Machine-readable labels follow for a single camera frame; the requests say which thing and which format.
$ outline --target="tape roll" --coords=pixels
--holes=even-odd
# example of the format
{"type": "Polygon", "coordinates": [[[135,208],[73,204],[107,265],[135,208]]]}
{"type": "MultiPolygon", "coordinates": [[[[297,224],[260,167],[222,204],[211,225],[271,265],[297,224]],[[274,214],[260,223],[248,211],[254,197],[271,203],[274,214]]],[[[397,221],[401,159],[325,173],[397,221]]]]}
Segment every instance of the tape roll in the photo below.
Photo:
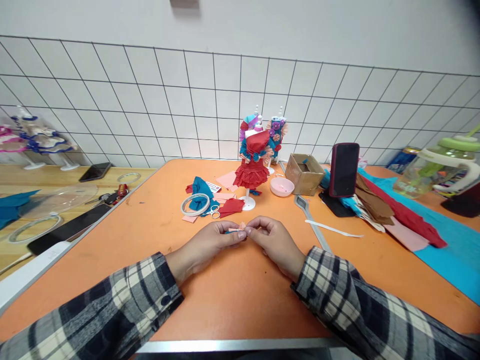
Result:
{"type": "Polygon", "coordinates": [[[195,195],[192,195],[192,196],[189,196],[187,197],[182,203],[181,203],[181,207],[180,207],[180,210],[181,212],[183,213],[183,215],[185,216],[188,216],[188,217],[194,217],[194,216],[199,216],[201,214],[203,214],[210,206],[210,198],[205,195],[205,194],[202,194],[202,193],[198,193],[198,194],[195,194],[195,195]],[[186,212],[185,211],[185,205],[187,205],[187,203],[192,200],[192,199],[195,199],[195,198],[205,198],[206,199],[206,205],[201,208],[200,210],[198,211],[195,211],[195,212],[186,212]]]}

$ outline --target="orange table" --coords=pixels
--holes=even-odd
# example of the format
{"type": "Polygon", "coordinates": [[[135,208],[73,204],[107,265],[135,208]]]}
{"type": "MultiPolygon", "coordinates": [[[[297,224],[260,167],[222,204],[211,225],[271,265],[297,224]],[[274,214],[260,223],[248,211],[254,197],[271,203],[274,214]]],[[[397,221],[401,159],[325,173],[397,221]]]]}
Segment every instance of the orange table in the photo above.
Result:
{"type": "MultiPolygon", "coordinates": [[[[0,318],[0,340],[16,334],[115,270],[157,251],[166,254],[178,249],[212,221],[209,216],[194,224],[181,220],[180,204],[187,197],[185,187],[195,176],[215,182],[215,178],[235,170],[239,164],[193,159],[166,163],[19,296],[0,318]]],[[[279,165],[275,169],[282,172],[279,165]]],[[[393,174],[379,167],[368,171],[381,177],[393,174]]],[[[258,188],[263,194],[255,197],[256,207],[252,211],[231,215],[228,220],[248,222],[257,215],[281,220],[306,254],[312,246],[319,245],[318,239],[305,223],[302,210],[294,204],[294,196],[273,195],[269,182],[258,188]]],[[[244,189],[236,193],[242,196],[244,189]]],[[[440,199],[429,196],[427,201],[438,209],[440,199]]],[[[365,235],[357,239],[322,229],[332,251],[349,259],[367,281],[404,298],[456,331],[480,333],[480,308],[389,235],[378,233],[358,218],[336,218],[317,196],[311,198],[309,205],[316,221],[365,235]]],[[[445,214],[479,230],[473,219],[465,221],[445,214]]],[[[182,286],[185,301],[151,338],[151,344],[329,338],[328,331],[289,285],[248,239],[240,248],[223,251],[205,271],[182,286]]]]}

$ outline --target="can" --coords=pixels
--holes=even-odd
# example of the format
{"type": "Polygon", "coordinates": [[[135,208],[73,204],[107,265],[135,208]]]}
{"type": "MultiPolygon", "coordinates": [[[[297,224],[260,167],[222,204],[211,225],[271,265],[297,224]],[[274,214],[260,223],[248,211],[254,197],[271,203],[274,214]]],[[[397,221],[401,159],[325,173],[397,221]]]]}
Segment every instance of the can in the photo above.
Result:
{"type": "Polygon", "coordinates": [[[386,168],[397,174],[402,174],[405,168],[417,157],[420,150],[422,149],[413,146],[404,147],[393,160],[390,161],[386,168]]]}

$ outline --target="green bottle lid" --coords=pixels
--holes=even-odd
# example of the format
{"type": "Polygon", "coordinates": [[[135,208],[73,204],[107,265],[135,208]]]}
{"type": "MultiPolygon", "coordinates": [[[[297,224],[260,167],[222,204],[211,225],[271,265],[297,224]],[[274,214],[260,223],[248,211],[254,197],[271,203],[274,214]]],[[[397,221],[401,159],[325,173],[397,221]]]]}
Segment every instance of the green bottle lid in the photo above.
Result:
{"type": "Polygon", "coordinates": [[[444,137],[438,142],[438,145],[444,148],[474,153],[480,150],[480,142],[475,137],[461,135],[456,135],[454,137],[444,137]]]}

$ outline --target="hand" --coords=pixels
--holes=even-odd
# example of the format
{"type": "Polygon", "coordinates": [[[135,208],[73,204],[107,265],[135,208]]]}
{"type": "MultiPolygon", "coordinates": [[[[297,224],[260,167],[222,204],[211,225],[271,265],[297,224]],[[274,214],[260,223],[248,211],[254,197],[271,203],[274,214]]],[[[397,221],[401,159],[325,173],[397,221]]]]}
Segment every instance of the hand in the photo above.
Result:
{"type": "Polygon", "coordinates": [[[245,231],[225,234],[229,228],[238,229],[232,221],[214,221],[196,233],[185,245],[165,256],[178,286],[190,275],[202,271],[212,259],[226,248],[236,248],[245,241],[245,231]]]}
{"type": "Polygon", "coordinates": [[[280,221],[266,216],[257,216],[247,224],[245,232],[263,248],[263,252],[277,264],[284,275],[294,283],[299,280],[305,255],[280,221]]]}

